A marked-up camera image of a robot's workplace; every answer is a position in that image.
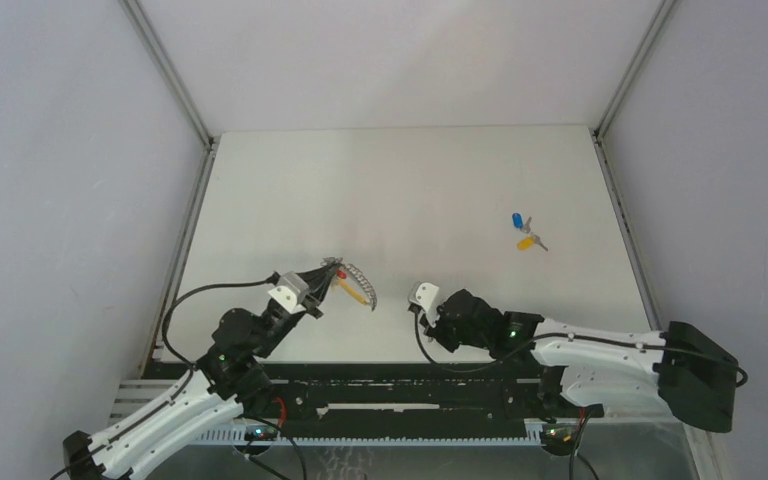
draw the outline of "gray floor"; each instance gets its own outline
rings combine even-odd
[[[310,480],[390,479],[567,479],[567,459],[534,447],[306,447]],[[591,425],[581,448],[602,480],[692,480],[683,429],[671,425]],[[298,459],[289,447],[259,457],[300,480]],[[270,474],[248,463],[230,445],[187,447],[161,465],[150,480],[266,480]],[[583,464],[576,479],[592,479]]]

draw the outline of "yellow key fob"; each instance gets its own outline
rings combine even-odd
[[[521,242],[517,243],[517,248],[520,250],[525,250],[526,248],[534,245],[534,238],[533,237],[525,237],[522,239]]]

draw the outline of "white table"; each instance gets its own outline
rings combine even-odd
[[[513,212],[549,248],[516,248]],[[340,290],[267,362],[425,362],[406,311],[414,282],[460,288],[500,310],[593,328],[649,330],[584,126],[226,133],[180,292],[315,268],[342,256],[375,286],[374,313]],[[169,339],[197,358],[233,307],[260,313],[266,288],[185,301]],[[486,361],[481,350],[440,361]],[[164,361],[174,361],[164,352]]]

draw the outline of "robotic arm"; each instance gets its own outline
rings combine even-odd
[[[502,313],[466,290],[442,301],[431,283],[416,284],[409,302],[416,328],[450,352],[469,345],[488,350],[495,362],[544,367],[538,397],[550,416],[568,402],[601,407],[609,416],[672,415],[703,430],[731,430],[735,388],[746,382],[746,373],[687,323],[646,333],[594,330],[537,314]],[[419,330],[417,341],[428,357]]]
[[[319,305],[332,283],[349,288],[341,283],[347,274],[354,278],[358,272],[329,258],[315,270],[273,275],[263,313],[225,313],[214,344],[166,392],[100,432],[67,437],[64,471],[73,480],[142,480],[206,430],[250,411],[264,396],[268,402],[271,382],[255,357],[268,357],[305,315],[322,316]],[[374,292],[368,297],[374,308]]]

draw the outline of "gray wall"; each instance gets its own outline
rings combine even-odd
[[[117,2],[0,1],[0,479],[104,424],[201,150]]]
[[[682,2],[606,146],[664,319],[752,375],[726,444],[768,478],[768,2]]]

